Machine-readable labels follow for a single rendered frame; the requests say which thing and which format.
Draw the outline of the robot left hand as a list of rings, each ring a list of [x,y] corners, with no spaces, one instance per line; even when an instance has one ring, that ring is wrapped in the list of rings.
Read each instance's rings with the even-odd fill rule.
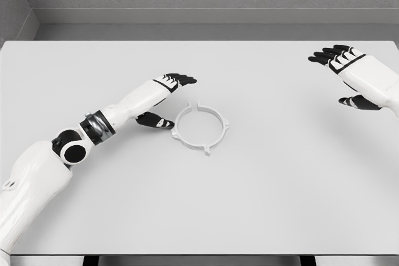
[[[197,79],[187,75],[164,74],[139,86],[122,103],[128,109],[129,118],[134,118],[139,125],[171,129],[175,125],[172,121],[149,112],[149,109],[160,104],[178,88],[196,82]]]

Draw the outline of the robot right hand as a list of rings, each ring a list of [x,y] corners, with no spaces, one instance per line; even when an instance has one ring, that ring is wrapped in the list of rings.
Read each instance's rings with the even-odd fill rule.
[[[387,88],[399,74],[374,56],[347,45],[334,45],[314,52],[308,60],[328,67],[344,84],[358,92],[356,96],[340,98],[339,103],[359,110],[388,108],[394,113]]]

